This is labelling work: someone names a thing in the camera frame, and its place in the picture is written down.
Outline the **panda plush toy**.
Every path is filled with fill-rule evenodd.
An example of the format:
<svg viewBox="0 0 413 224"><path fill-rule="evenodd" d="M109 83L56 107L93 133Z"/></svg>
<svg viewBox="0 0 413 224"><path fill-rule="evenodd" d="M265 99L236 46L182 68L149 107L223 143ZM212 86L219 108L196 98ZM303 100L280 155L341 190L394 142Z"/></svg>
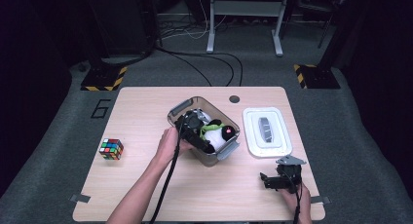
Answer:
<svg viewBox="0 0 413 224"><path fill-rule="evenodd" d="M206 153L216 152L236 135L236 130L233 126L225 125L219 119L211 119L202 110L196 110L195 113L204 124L200 129L199 136L208 145L208 148L205 150Z"/></svg>

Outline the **grey transparent storage box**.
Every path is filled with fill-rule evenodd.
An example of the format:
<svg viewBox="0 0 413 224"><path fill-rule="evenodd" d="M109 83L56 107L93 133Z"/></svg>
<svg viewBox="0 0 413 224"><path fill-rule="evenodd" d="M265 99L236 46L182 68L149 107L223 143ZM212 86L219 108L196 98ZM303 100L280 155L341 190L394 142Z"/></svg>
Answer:
<svg viewBox="0 0 413 224"><path fill-rule="evenodd" d="M209 101L200 96L193 96L179 103L172 108L168 113L168 120L172 126L175 126L174 122L187 111L202 110L209 115L211 119L219 119L225 125L233 126L236 130L236 135L228 140L219 150L214 153L205 153L202 150L195 148L192 150L193 154L198 160L206 167L213 167L218 162L227 159L238 147L237 142L240 134L239 126L231 120L227 115L220 111L217 107L212 105Z"/></svg>

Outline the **white metal desk frame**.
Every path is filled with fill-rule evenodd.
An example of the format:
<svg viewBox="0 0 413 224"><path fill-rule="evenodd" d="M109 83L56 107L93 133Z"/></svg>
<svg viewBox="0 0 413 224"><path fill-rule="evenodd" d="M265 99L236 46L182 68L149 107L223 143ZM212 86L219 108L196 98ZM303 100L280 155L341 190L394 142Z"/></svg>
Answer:
<svg viewBox="0 0 413 224"><path fill-rule="evenodd" d="M277 2L209 0L209 34L206 51L209 54L214 52L216 16L272 17L277 19L276 28L272 30L275 54L282 57L280 31L286 5L287 0Z"/></svg>

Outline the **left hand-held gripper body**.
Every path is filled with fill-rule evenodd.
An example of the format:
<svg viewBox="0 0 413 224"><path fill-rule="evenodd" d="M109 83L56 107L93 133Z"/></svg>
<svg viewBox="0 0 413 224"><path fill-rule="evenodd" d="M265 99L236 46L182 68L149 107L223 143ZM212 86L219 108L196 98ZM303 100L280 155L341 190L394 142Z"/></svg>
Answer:
<svg viewBox="0 0 413 224"><path fill-rule="evenodd" d="M198 148L205 153L215 152L214 147L209 141L201 138L201 129L205 124L199 119L197 112L187 111L185 114L181 115L174 124L181 139L184 139L195 148Z"/></svg>

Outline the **black cabinet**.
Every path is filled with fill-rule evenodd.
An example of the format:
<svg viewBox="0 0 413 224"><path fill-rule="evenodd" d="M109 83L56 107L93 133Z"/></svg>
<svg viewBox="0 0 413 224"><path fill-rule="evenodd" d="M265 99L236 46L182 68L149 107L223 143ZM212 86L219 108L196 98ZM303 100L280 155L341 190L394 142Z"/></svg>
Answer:
<svg viewBox="0 0 413 224"><path fill-rule="evenodd" d="M88 0L109 56L146 56L158 38L154 0Z"/></svg>

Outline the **black yellow striped stand base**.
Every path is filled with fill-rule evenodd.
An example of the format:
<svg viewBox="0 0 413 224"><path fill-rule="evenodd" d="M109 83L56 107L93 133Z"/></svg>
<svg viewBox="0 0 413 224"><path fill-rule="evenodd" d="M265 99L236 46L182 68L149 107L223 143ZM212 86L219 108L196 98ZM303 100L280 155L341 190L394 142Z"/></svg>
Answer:
<svg viewBox="0 0 413 224"><path fill-rule="evenodd" d="M90 70L81 83L82 91L116 91L123 82L128 68L111 67L105 72Z"/></svg>
<svg viewBox="0 0 413 224"><path fill-rule="evenodd" d="M302 89L340 88L331 70L322 70L310 64L294 64L293 68Z"/></svg>

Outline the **white storage box lid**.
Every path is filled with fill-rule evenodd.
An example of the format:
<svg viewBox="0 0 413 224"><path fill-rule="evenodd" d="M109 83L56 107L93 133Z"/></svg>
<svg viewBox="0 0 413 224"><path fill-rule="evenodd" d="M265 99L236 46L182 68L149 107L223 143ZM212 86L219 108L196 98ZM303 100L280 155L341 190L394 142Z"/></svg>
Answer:
<svg viewBox="0 0 413 224"><path fill-rule="evenodd" d="M289 133L278 108L246 108L243 119L247 147L253 156L276 158L292 152Z"/></svg>

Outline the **person's right hand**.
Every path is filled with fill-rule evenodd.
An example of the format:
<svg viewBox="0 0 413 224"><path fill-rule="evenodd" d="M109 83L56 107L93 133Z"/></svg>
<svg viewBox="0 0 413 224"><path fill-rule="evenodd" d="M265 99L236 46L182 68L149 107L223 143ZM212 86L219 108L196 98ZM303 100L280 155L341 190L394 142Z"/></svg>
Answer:
<svg viewBox="0 0 413 224"><path fill-rule="evenodd" d="M290 194L287 189L279 189L278 192L293 215L294 224L313 224L311 218L311 194L304 183L297 186L296 194Z"/></svg>

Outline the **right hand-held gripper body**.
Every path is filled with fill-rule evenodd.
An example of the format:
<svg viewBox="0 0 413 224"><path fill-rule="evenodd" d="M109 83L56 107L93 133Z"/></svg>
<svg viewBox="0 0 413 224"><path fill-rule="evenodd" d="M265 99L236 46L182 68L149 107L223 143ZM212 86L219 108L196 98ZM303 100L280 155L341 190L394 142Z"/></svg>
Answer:
<svg viewBox="0 0 413 224"><path fill-rule="evenodd" d="M287 189L290 194L297 192L297 186L302 183L302 166L305 161L291 155L286 155L276 160L279 182L278 189Z"/></svg>

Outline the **person's left hand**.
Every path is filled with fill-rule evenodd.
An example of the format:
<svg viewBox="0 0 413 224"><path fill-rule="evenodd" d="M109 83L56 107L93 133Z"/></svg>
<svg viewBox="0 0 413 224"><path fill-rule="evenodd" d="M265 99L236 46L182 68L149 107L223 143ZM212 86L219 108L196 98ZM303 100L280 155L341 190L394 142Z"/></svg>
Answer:
<svg viewBox="0 0 413 224"><path fill-rule="evenodd" d="M174 127L164 130L155 154L156 161L167 166L173 159L176 147L179 147L179 155L193 148L193 146L179 138L178 131Z"/></svg>

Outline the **multicoloured puzzle cube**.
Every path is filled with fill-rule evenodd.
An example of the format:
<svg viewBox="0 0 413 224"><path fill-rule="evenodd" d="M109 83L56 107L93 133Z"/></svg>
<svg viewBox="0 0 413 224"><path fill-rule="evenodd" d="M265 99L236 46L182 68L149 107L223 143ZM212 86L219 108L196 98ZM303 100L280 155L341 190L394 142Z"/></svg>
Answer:
<svg viewBox="0 0 413 224"><path fill-rule="evenodd" d="M124 145L120 139L104 138L98 149L99 154L105 160L120 160L124 151Z"/></svg>

